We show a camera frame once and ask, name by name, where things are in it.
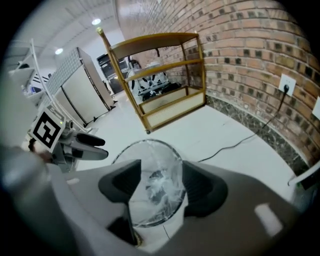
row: black cable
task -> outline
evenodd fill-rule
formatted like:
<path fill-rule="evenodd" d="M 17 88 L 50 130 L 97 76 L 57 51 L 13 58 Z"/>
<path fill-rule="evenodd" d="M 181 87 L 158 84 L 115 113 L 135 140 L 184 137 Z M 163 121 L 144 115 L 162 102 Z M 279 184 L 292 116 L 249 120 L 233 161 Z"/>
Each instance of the black cable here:
<path fill-rule="evenodd" d="M 33 152 L 34 151 L 34 144 L 35 144 L 36 140 L 34 138 L 31 138 L 29 140 L 29 145 L 28 145 L 28 149 Z"/>
<path fill-rule="evenodd" d="M 240 145 L 242 142 L 244 142 L 244 141 L 252 138 L 252 137 L 255 136 L 255 135 L 258 135 L 258 133 L 261 132 L 261 130 L 263 130 L 273 119 L 276 118 L 277 114 L 278 114 L 279 111 L 280 111 L 280 108 L 281 108 L 282 104 L 284 103 L 284 99 L 285 99 L 285 96 L 287 95 L 288 91 L 289 91 L 289 86 L 288 86 L 288 85 L 285 85 L 285 86 L 284 86 L 284 93 L 283 93 L 283 95 L 282 95 L 282 99 L 281 99 L 281 101 L 280 101 L 279 108 L 278 108 L 277 111 L 275 112 L 274 116 L 273 116 L 267 123 L 265 123 L 259 130 L 257 130 L 253 135 L 250 135 L 249 137 L 246 137 L 246 138 L 240 140 L 237 144 L 235 144 L 235 145 L 233 145 L 233 146 L 226 146 L 226 147 L 220 148 L 214 155 L 212 155 L 212 156 L 210 156 L 210 157 L 208 157 L 208 158 L 202 159 L 202 160 L 198 161 L 198 163 L 203 162 L 203 161 L 206 161 L 206 160 L 209 160 L 209 159 L 215 157 L 215 156 L 216 156 L 220 151 L 222 151 L 222 150 L 233 149 L 233 148 L 235 148 L 236 146 Z"/>

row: clear plastic container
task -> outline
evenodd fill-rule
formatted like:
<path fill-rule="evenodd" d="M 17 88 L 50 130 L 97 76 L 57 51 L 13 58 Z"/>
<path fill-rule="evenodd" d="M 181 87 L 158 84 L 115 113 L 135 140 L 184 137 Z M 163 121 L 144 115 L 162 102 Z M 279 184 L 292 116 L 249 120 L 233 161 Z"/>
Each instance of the clear plastic container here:
<path fill-rule="evenodd" d="M 129 201 L 132 224 L 156 226 L 170 219 L 184 200 L 182 159 L 165 142 L 145 139 L 125 148 L 113 164 L 136 159 L 141 160 L 141 181 Z"/>

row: wall socket plate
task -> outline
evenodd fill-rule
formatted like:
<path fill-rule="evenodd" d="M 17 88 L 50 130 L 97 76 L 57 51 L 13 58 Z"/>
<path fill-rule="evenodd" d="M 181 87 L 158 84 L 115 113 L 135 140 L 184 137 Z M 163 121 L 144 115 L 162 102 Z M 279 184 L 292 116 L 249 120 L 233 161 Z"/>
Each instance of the wall socket plate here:
<path fill-rule="evenodd" d="M 320 97 L 316 99 L 316 103 L 312 110 L 312 114 L 320 120 Z"/>
<path fill-rule="evenodd" d="M 279 84 L 279 90 L 282 92 L 285 92 L 285 85 L 289 86 L 289 90 L 287 92 L 287 95 L 292 96 L 292 94 L 294 93 L 295 86 L 296 86 L 296 80 L 294 80 L 290 76 L 287 76 L 286 74 L 282 74 L 280 84 Z"/>

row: wooden shelf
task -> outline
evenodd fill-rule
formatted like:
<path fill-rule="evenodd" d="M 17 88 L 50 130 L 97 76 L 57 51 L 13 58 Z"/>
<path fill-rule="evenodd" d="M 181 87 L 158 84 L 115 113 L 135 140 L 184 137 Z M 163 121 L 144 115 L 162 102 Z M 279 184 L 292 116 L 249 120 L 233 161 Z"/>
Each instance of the wooden shelf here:
<path fill-rule="evenodd" d="M 166 64 L 166 65 L 162 65 L 162 66 L 157 66 L 154 68 L 150 68 L 147 70 L 144 70 L 138 74 L 135 74 L 131 77 L 128 77 L 127 79 L 125 79 L 126 82 L 132 81 L 132 80 L 136 80 L 139 78 L 144 78 L 153 74 L 157 74 L 166 70 L 170 70 L 176 67 L 180 67 L 180 66 L 184 66 L 184 65 L 189 65 L 189 64 L 196 64 L 196 63 L 201 63 L 202 60 L 201 59 L 191 59 L 191 60 L 185 60 L 185 61 L 180 61 L 180 62 L 175 62 L 175 63 L 171 63 L 171 64 Z"/>
<path fill-rule="evenodd" d="M 111 46 L 118 59 L 141 53 L 144 51 L 179 46 L 185 42 L 197 38 L 196 33 L 159 33 L 135 37 Z"/>

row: ceiling light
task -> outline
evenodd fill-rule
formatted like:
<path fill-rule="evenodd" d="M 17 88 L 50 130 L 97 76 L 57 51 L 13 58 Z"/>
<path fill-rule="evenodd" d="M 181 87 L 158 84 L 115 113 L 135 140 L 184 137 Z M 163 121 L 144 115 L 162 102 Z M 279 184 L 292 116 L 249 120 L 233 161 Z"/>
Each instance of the ceiling light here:
<path fill-rule="evenodd" d="M 55 51 L 55 54 L 58 55 L 58 54 L 62 53 L 63 51 L 64 51 L 64 49 L 59 48 L 58 50 Z"/>
<path fill-rule="evenodd" d="M 92 25 L 98 25 L 101 22 L 101 19 L 96 18 L 92 21 Z"/>

